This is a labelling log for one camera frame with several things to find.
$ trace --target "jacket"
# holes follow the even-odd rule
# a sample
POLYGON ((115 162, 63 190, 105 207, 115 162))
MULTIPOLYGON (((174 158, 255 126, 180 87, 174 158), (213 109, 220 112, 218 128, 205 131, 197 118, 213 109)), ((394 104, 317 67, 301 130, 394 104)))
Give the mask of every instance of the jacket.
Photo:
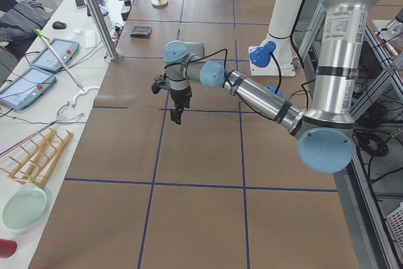
POLYGON ((42 29, 47 20, 44 8, 35 0, 0 0, 0 41, 35 38, 33 30, 42 29))

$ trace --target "white table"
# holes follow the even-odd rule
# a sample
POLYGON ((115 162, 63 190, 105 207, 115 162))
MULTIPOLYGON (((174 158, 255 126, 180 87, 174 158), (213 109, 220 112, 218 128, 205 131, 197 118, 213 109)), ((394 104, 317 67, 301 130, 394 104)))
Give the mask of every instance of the white table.
MULTIPOLYGON (((120 11, 123 2, 118 0, 108 0, 106 6, 109 9, 108 16, 105 17, 108 28, 112 28, 115 23, 123 24, 120 11)), ((82 56, 86 55, 91 49, 85 47, 85 35, 84 30, 95 29, 92 17, 87 16, 86 8, 77 9, 75 0, 64 0, 57 11, 54 13, 50 21, 47 23, 42 33, 49 38, 64 38, 69 40, 75 40, 80 43, 80 49, 74 56, 68 65, 74 64, 82 56), (54 30, 52 23, 56 20, 67 23, 67 28, 64 30, 54 30)), ((96 49, 102 47, 102 42, 96 47, 96 49)), ((33 45, 27 52, 40 51, 44 48, 43 42, 38 38, 34 41, 33 45)), ((98 85, 100 86, 105 76, 105 72, 108 68, 108 62, 104 58, 106 55, 105 48, 100 49, 93 57, 84 61, 76 67, 71 69, 72 73, 82 82, 84 86, 98 85)), ((20 63, 14 69, 14 73, 21 74, 28 68, 28 63, 25 59, 22 59, 20 63)), ((9 79, 14 79, 16 76, 10 75, 9 79)), ((79 91, 74 81, 69 75, 62 71, 57 75, 56 84, 50 88, 43 96, 22 111, 12 111, 10 116, 23 118, 31 122, 51 122, 56 119, 57 110, 62 107, 67 101, 72 100, 72 97, 79 91)), ((0 220, 0 238, 13 239, 17 241, 18 248, 16 253, 7 259, 0 259, 0 269, 24 269, 28 268, 30 261, 38 246, 39 240, 42 236, 42 232, 47 223, 47 219, 50 215, 50 211, 53 207, 57 194, 60 190, 60 186, 63 182, 65 173, 70 165, 70 161, 76 150, 80 136, 84 130, 86 119, 91 112, 93 106, 93 100, 98 91, 90 91, 85 96, 82 96, 77 101, 77 106, 72 108, 71 106, 63 112, 66 117, 73 117, 80 113, 84 114, 84 117, 76 120, 78 122, 70 125, 54 125, 54 129, 65 136, 65 130, 74 133, 72 140, 70 141, 67 149, 64 151, 58 165, 56 166, 53 174, 51 175, 45 191, 48 195, 48 209, 44 216, 38 223, 33 226, 29 231, 21 234, 17 234, 4 226, 3 220, 0 220)), ((6 113, 9 108, 0 105, 0 115, 6 113)), ((29 124, 18 120, 13 120, 9 117, 0 118, 0 152, 5 151, 8 147, 19 142, 21 139, 34 133, 36 130, 43 127, 43 125, 29 124)), ((4 162, 4 158, 0 159, 0 166, 4 162)), ((6 176, 6 173, 0 171, 0 211, 3 212, 4 206, 8 200, 22 188, 26 186, 32 186, 31 184, 21 185, 6 176)))

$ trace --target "red cup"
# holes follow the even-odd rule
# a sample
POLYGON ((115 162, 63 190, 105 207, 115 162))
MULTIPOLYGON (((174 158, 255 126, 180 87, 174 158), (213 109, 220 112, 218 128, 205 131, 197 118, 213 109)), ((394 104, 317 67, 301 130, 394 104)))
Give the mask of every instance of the red cup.
POLYGON ((17 249, 17 242, 10 239, 0 239, 0 258, 9 258, 17 249))

